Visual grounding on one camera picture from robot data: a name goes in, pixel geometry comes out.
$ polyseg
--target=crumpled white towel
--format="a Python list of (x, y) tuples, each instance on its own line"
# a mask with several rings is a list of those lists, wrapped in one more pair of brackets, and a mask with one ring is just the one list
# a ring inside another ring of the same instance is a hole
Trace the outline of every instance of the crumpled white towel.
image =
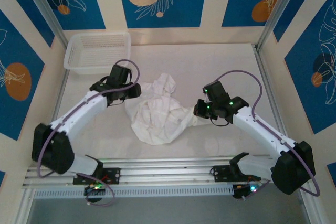
[(194, 116), (194, 108), (184, 108), (171, 98), (176, 83), (169, 74), (161, 74), (152, 84), (140, 85), (141, 96), (125, 100), (125, 108), (141, 141), (151, 145), (168, 144), (189, 126), (209, 124), (209, 120)]

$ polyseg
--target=mesh basket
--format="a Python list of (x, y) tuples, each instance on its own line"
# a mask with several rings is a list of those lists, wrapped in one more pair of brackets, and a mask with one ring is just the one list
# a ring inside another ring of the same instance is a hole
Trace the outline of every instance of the mesh basket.
[(76, 34), (70, 39), (64, 67), (78, 74), (109, 73), (116, 61), (130, 59), (130, 54), (128, 32)]

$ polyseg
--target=gray floor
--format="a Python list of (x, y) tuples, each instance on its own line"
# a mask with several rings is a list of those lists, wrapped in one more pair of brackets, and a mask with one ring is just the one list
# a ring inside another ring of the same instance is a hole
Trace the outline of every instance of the gray floor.
[(97, 208), (84, 199), (40, 199), (28, 223), (289, 224), (306, 219), (296, 194), (269, 185), (246, 201), (232, 196), (120, 198), (111, 207)]

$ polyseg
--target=white table surface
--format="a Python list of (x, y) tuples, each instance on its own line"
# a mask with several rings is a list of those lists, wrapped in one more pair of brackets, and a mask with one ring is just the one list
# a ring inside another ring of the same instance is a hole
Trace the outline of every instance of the white table surface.
[[(161, 73), (169, 73), (177, 83), (172, 97), (185, 107), (194, 106), (197, 99), (203, 99), (202, 87), (226, 71), (247, 70), (261, 80), (251, 44), (132, 46), (131, 59), (140, 68), (140, 83), (152, 83)], [(71, 71), (58, 115), (70, 110), (92, 84), (107, 74), (78, 75)], [(231, 97), (240, 96), (250, 106), (258, 97), (258, 84), (250, 76), (233, 73), (221, 81)], [(265, 92), (256, 112), (276, 126)], [(233, 125), (189, 127), (171, 144), (145, 144), (131, 129), (124, 105), (109, 107), (96, 116), (78, 135), (73, 148), (76, 153), (96, 158), (201, 158), (241, 152), (267, 154), (248, 134)]]

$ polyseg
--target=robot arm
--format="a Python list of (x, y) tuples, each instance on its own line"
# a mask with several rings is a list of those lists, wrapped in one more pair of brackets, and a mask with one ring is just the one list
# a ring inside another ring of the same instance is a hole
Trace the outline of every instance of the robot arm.
[(114, 101), (140, 96), (140, 85), (136, 83), (128, 88), (133, 84), (127, 83), (128, 79), (132, 79), (131, 70), (114, 65), (110, 75), (92, 85), (86, 96), (69, 112), (49, 125), (39, 124), (34, 133), (33, 160), (38, 161), (48, 136), (56, 131), (47, 145), (41, 163), (58, 174), (73, 172), (101, 177), (102, 163), (93, 157), (75, 154), (71, 144), (87, 123)]
[(199, 100), (194, 114), (202, 118), (217, 120), (224, 118), (251, 135), (264, 146), (271, 158), (241, 153), (230, 161), (230, 173), (235, 177), (254, 175), (274, 184), (285, 194), (292, 194), (310, 179), (298, 158), (289, 149), (294, 149), (315, 175), (312, 150), (305, 141), (296, 143), (271, 127), (258, 115), (253, 114), (249, 104), (240, 97), (230, 98), (219, 81), (203, 88), (205, 100)]

